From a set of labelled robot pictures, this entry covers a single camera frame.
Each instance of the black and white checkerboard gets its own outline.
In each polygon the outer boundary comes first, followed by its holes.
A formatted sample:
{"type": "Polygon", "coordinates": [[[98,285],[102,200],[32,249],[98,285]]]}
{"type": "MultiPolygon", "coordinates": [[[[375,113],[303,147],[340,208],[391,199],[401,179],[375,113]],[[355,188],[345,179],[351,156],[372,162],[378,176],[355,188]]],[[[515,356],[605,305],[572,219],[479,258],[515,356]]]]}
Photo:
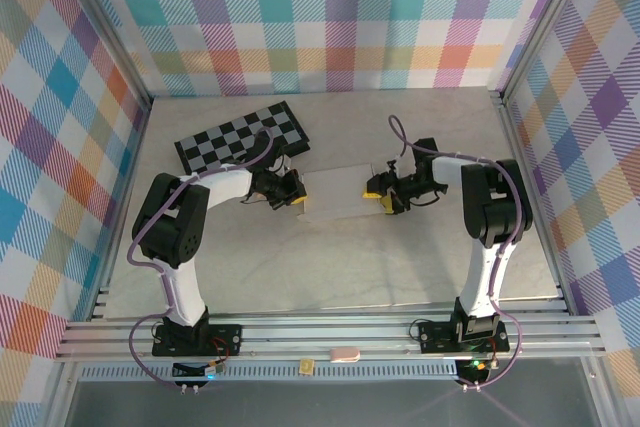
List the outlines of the black and white checkerboard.
{"type": "Polygon", "coordinates": [[[283,101],[176,142],[185,172],[200,173],[241,160],[262,126],[271,128],[279,153],[293,157],[309,150],[309,137],[283,101]]]}

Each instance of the floor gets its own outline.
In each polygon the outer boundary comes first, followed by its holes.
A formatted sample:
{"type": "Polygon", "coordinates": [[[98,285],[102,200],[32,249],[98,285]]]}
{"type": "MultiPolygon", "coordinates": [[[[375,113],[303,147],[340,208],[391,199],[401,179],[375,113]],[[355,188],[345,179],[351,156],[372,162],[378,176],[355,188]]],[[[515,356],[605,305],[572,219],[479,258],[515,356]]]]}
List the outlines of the floor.
{"type": "MultiPolygon", "coordinates": [[[[400,117],[410,139],[433,136],[440,150],[510,157],[484,88],[156,100],[106,317],[164,310],[157,274],[129,265],[125,255],[131,226],[155,175],[184,173],[173,143],[280,100],[288,102],[310,137],[311,151],[293,159],[301,172],[362,163],[385,168],[401,149],[387,124],[390,114],[400,117]]],[[[402,171],[410,171],[412,163],[405,156],[402,171]]],[[[274,212],[266,204],[236,201],[208,213],[197,273],[211,312],[452,302],[464,285],[471,240],[458,191],[400,216],[308,224],[296,218],[300,213],[301,205],[274,212]]],[[[532,229],[509,263],[501,297],[555,294],[532,229]]]]}

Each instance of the small yellow object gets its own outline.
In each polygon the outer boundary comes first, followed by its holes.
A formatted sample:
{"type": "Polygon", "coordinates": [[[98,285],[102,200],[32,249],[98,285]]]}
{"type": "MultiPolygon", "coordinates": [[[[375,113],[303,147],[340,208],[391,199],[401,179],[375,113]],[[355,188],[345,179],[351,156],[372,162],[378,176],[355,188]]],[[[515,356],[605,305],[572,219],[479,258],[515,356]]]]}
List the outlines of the small yellow object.
{"type": "Polygon", "coordinates": [[[393,214],[393,206],[391,205],[391,196],[385,195],[380,199],[380,204],[384,207],[385,214],[393,214]]]}
{"type": "Polygon", "coordinates": [[[291,202],[291,205],[299,204],[300,202],[302,202],[304,200],[307,200],[307,196],[306,195],[303,195],[302,197],[298,197],[296,200],[291,202]]]}
{"type": "Polygon", "coordinates": [[[300,359],[300,369],[298,372],[300,375],[313,375],[313,367],[315,361],[313,359],[300,359]]]}

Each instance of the table surface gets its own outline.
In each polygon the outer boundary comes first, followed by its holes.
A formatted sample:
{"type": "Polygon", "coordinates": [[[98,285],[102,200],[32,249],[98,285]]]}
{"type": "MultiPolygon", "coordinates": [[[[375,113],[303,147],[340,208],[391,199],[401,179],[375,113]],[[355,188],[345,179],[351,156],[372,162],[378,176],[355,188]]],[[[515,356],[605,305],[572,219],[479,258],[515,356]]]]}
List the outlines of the table surface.
{"type": "MultiPolygon", "coordinates": [[[[511,157],[483,88],[158,99],[138,160],[106,317],[164,310],[157,274],[129,265],[126,250],[153,178],[184,173],[173,143],[281,100],[310,138],[311,150],[292,161],[300,172],[363,163],[384,169],[402,147],[387,124],[390,114],[400,117],[409,139],[435,137],[443,151],[511,157]]],[[[399,166],[412,171],[410,153],[399,166]]],[[[459,191],[399,216],[305,223],[297,219],[300,213],[302,205],[272,211],[266,203],[236,200],[209,211],[196,269],[210,312],[452,302],[464,285],[471,239],[459,191]]],[[[555,294],[532,229],[512,256],[501,297],[555,294]]]]}

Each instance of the purple cable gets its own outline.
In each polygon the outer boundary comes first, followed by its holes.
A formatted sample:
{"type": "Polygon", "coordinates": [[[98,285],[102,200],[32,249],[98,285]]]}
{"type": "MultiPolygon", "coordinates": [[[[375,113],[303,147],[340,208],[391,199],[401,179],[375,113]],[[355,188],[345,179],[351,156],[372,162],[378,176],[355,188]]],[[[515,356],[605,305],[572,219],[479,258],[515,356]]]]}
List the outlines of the purple cable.
{"type": "Polygon", "coordinates": [[[256,158],[250,160],[249,162],[245,162],[244,164],[239,164],[239,165],[232,165],[230,167],[218,167],[215,169],[210,169],[207,170],[201,174],[197,174],[194,175],[193,177],[185,180],[184,182],[182,182],[178,188],[173,192],[173,194],[171,194],[171,196],[169,197],[169,199],[167,199],[167,201],[162,204],[162,207],[160,207],[160,209],[158,209],[158,211],[153,215],[153,217],[151,217],[151,219],[149,219],[149,221],[142,227],[142,229],[140,229],[140,232],[138,232],[138,235],[135,236],[135,238],[133,239],[133,242],[131,243],[131,245],[129,246],[129,250],[127,251],[127,260],[129,261],[129,263],[131,265],[135,265],[138,267],[150,267],[154,270],[156,270],[158,273],[160,273],[160,278],[162,279],[162,286],[164,287],[164,291],[167,295],[167,302],[169,304],[169,307],[167,308],[167,310],[162,313],[162,314],[150,314],[147,315],[146,317],[142,317],[140,320],[138,320],[134,325],[133,328],[131,329],[131,332],[129,332],[129,351],[131,352],[131,356],[133,357],[133,360],[135,360],[136,364],[138,364],[138,366],[144,371],[145,374],[147,374],[149,377],[151,377],[153,380],[155,380],[156,382],[161,383],[162,385],[165,385],[167,387],[171,387],[171,388],[177,388],[180,389],[180,387],[178,387],[175,383],[161,379],[160,377],[158,377],[156,374],[154,374],[153,372],[151,372],[151,370],[149,368],[147,368],[146,365],[144,365],[142,363],[142,361],[140,360],[140,357],[138,356],[138,354],[136,353],[135,349],[133,348],[133,336],[135,334],[135,331],[138,329],[138,327],[140,327],[140,325],[143,322],[146,322],[149,319],[161,319],[162,317],[166,317],[169,314],[171,314],[171,312],[173,312],[173,309],[175,308],[175,302],[176,299],[173,296],[173,292],[171,291],[170,285],[169,285],[169,279],[167,279],[167,277],[164,275],[164,272],[162,270],[162,268],[159,265],[154,264],[153,262],[143,262],[143,261],[139,261],[139,260],[135,260],[133,258],[133,254],[136,250],[136,247],[138,247],[138,245],[140,244],[140,241],[143,239],[143,237],[147,234],[147,232],[149,232],[149,230],[151,229],[151,227],[153,227],[153,225],[160,219],[160,217],[162,217],[162,215],[167,211],[167,209],[169,209],[169,207],[171,207],[171,205],[173,205],[173,203],[176,201],[176,199],[178,198],[178,196],[182,193],[182,191],[184,189],[187,188],[187,186],[189,186],[190,184],[192,184],[193,182],[199,180],[199,179],[203,179],[204,177],[208,177],[210,175],[214,175],[214,174],[219,174],[221,172],[231,172],[233,170],[240,170],[240,169],[244,169],[246,167],[249,167],[250,165],[253,165],[257,162],[260,162],[271,150],[271,147],[273,146],[273,133],[271,132],[271,129],[268,127],[261,127],[257,132],[256,135],[258,135],[260,132],[266,132],[267,135],[269,136],[269,144],[267,145],[267,147],[264,149],[264,151],[258,155],[256,158]]]}
{"type": "MultiPolygon", "coordinates": [[[[509,189],[511,190],[511,193],[513,195],[513,199],[516,203],[516,224],[514,226],[514,229],[511,235],[509,235],[507,240],[505,240],[500,245],[500,248],[498,249],[498,252],[496,254],[496,260],[493,262],[493,266],[491,268],[491,276],[489,277],[489,301],[491,302],[491,305],[493,306],[494,310],[500,316],[504,316],[511,319],[513,324],[516,326],[516,330],[518,332],[518,341],[516,343],[516,350],[513,354],[513,357],[511,357],[511,360],[509,360],[509,363],[504,368],[504,370],[500,372],[494,379],[489,380],[482,384],[482,387],[489,386],[491,384],[494,384],[498,380],[500,380],[502,377],[504,377],[507,374],[507,372],[509,372],[509,370],[511,370],[511,367],[513,366],[516,359],[518,358],[518,355],[520,355],[520,348],[522,347],[522,326],[514,316],[512,316],[511,314],[507,314],[505,311],[503,311],[493,299],[496,276],[498,275],[498,269],[500,268],[502,256],[504,255],[504,252],[507,246],[511,244],[511,242],[513,242],[513,239],[515,239],[516,235],[518,235],[518,231],[520,230],[520,226],[522,225],[522,203],[520,200],[520,195],[518,194],[518,189],[516,188],[516,184],[513,182],[513,179],[511,178],[509,173],[500,164],[498,164],[497,162],[494,162],[493,160],[489,160],[481,157],[473,157],[471,155],[456,154],[454,152],[438,152],[436,150],[429,150],[423,147],[418,147],[417,145],[414,145],[407,140],[404,127],[402,126],[402,122],[400,122],[400,119],[398,119],[398,117],[395,115],[389,116],[389,126],[391,126],[391,130],[393,131],[393,133],[396,134],[396,136],[400,140],[402,140],[405,147],[408,146],[419,152],[425,152],[427,154],[432,154],[437,157],[449,157],[452,159],[462,159],[462,160],[468,160],[470,162],[477,162],[480,164],[490,165],[491,167],[495,168],[498,172],[500,172],[500,174],[504,177],[504,180],[509,185],[509,189]]],[[[475,384],[472,384],[471,382],[465,381],[464,379],[460,379],[460,380],[462,380],[463,382],[466,382],[470,386],[475,387],[475,384]]]]}

